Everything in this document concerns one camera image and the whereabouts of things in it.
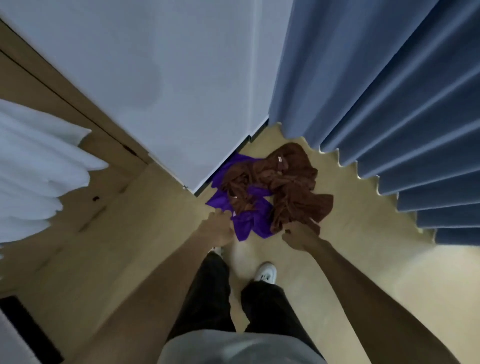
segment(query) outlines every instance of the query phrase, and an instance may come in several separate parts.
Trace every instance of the shirt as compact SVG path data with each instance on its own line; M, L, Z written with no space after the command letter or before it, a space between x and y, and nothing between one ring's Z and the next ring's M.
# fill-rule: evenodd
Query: shirt
M326 364L297 338L217 330L192 331L173 338L157 364Z

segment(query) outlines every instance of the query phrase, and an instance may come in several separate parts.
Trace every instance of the brown garment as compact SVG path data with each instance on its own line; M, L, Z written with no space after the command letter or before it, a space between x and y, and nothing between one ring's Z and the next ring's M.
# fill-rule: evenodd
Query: brown garment
M255 209L248 186L267 188L274 196L272 233L281 231L287 222L300 221L318 234L320 227L313 221L320 222L332 211L333 196L312 193L317 172L299 144L287 143L265 159L231 166L221 188L236 214Z

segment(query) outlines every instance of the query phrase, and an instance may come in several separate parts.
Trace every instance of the white fabric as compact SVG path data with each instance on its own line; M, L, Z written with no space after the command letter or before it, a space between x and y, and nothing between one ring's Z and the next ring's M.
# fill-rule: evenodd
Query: white fabric
M91 130L0 99L0 243L36 234L59 196L88 186L108 164L78 147Z
M284 335L199 330L164 346L157 364L326 364L307 344Z

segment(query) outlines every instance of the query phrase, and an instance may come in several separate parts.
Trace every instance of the purple cloth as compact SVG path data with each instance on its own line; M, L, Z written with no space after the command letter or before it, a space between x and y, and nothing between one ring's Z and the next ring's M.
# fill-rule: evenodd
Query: purple cloth
M229 210L233 213L233 207L228 200L228 194L220 189L223 177L227 170L235 163L245 162L247 160L259 160L244 156L242 154L235 154L227 163L225 163L213 176L212 188L217 188L217 191L207 205L220 208L222 211ZM235 234L239 241L244 241L248 238L250 231L253 230L261 238L268 238L273 234L270 232L270 225L272 224L272 204L264 199L264 196L270 196L272 193L260 187L249 186L248 193L256 197L255 210L243 211L236 216L232 216L233 227Z

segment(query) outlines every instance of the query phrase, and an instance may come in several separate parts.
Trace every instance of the person's left hand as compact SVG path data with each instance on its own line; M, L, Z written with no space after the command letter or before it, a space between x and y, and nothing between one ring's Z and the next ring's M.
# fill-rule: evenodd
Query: person's left hand
M220 208L215 209L203 220L194 234L202 239L209 247L221 247L233 241L233 229L231 227L232 213L222 212Z

